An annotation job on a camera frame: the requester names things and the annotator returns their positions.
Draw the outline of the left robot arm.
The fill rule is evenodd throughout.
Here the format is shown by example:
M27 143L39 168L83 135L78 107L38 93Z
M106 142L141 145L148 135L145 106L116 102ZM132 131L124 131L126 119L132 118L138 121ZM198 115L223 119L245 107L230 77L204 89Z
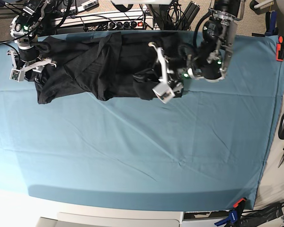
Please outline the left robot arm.
M193 43L179 44L177 63L171 62L167 83L181 84L185 77L218 82L225 78L233 55L237 22L245 1L216 0L196 25Z

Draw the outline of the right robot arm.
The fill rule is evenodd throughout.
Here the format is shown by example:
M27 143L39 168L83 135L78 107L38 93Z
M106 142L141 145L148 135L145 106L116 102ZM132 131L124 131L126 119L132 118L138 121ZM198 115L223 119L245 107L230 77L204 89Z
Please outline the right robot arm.
M55 3L54 0L29 0L20 15L12 20L10 34L18 49L12 47L7 53L13 64L10 80L22 82L27 72L42 73L47 64L56 65L51 58L43 57L51 47L46 42L38 41L37 36L38 29L43 28L45 17L51 13Z

